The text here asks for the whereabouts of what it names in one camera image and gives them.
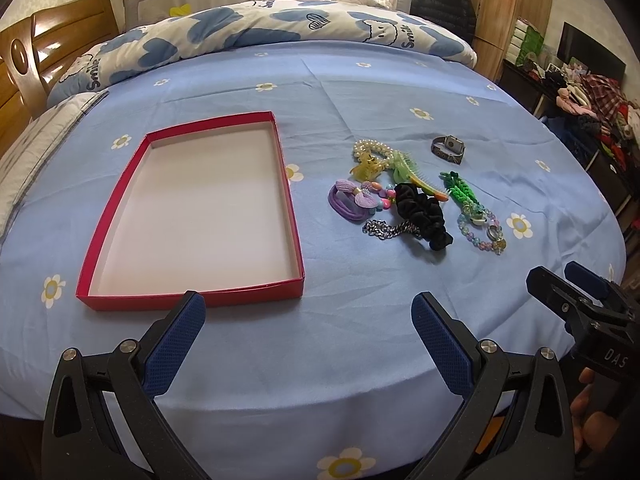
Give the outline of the right hand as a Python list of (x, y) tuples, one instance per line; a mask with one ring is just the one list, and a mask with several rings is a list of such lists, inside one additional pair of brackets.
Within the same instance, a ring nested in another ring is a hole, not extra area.
[(596, 372), (585, 367), (579, 382), (585, 386), (570, 404), (577, 469), (593, 479), (639, 478), (639, 397), (626, 399), (619, 418), (589, 411)]

